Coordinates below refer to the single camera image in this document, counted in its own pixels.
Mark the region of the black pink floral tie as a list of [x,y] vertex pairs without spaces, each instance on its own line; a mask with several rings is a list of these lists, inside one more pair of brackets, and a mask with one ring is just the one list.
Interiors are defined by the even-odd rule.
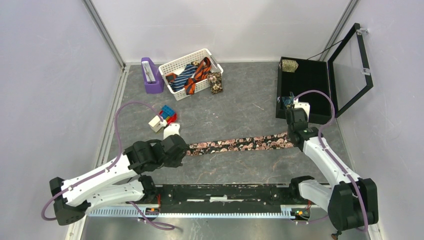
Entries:
[[187,145],[187,156],[201,156],[222,152],[279,150],[293,148],[287,132],[272,135],[214,140]]

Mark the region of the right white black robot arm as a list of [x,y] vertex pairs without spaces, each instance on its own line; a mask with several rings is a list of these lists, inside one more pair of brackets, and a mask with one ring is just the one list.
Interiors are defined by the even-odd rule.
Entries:
[[289,199],[295,204],[306,200],[315,203],[327,212],[338,233],[378,223],[376,183],[360,177],[341,161],[319,130],[309,127],[303,108],[288,109],[286,121],[289,140],[315,163],[330,185],[325,187],[311,176],[293,178]]

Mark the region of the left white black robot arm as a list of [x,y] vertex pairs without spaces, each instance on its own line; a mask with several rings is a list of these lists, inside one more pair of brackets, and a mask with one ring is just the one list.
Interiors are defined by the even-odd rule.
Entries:
[[66,226],[99,208],[137,201],[153,203],[158,190],[152,177],[145,173],[180,167],[187,150],[188,145],[178,134],[163,140],[136,141],[116,158],[88,173],[72,179],[51,179],[55,215],[52,219]]

